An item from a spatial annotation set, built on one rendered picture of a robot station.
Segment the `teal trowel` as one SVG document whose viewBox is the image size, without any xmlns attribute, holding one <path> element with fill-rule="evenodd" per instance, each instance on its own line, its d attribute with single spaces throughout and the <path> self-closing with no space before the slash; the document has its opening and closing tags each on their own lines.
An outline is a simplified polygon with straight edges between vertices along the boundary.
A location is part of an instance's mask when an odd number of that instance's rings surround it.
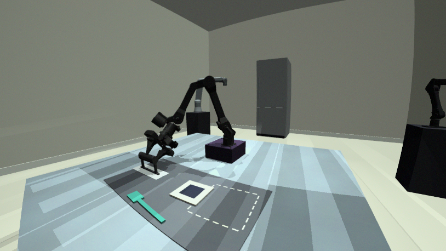
<svg viewBox="0 0 446 251">
<path fill-rule="evenodd" d="M 166 222 L 165 218 L 161 217 L 155 210 L 153 210 L 150 206 L 147 205 L 142 199 L 144 199 L 144 196 L 142 196 L 138 191 L 135 191 L 131 194 L 128 194 L 127 197 L 133 202 L 138 202 L 142 207 L 146 209 L 154 218 L 156 218 L 161 224 Z"/>
</svg>

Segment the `white square tile with dark square center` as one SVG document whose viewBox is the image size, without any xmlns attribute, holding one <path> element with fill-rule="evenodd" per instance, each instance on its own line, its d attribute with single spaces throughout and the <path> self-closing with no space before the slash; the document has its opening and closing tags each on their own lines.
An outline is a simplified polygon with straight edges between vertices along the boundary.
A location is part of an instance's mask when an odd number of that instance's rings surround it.
<svg viewBox="0 0 446 251">
<path fill-rule="evenodd" d="M 188 181 L 169 195 L 196 206 L 206 197 L 214 187 L 203 185 L 194 181 Z"/>
</svg>

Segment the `small trowel with black handle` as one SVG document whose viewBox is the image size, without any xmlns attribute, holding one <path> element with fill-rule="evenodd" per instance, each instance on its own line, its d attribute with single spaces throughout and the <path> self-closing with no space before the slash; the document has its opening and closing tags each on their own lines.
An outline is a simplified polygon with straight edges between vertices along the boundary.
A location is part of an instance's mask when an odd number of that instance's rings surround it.
<svg viewBox="0 0 446 251">
<path fill-rule="evenodd" d="M 157 169 L 158 158 L 156 156 L 149 154 L 146 155 L 145 152 L 139 152 L 138 156 L 141 159 L 141 165 L 138 167 L 134 167 L 134 170 L 143 173 L 153 179 L 159 179 L 160 177 L 168 174 L 167 172 Z M 144 161 L 153 163 L 154 167 L 144 164 Z"/>
</svg>

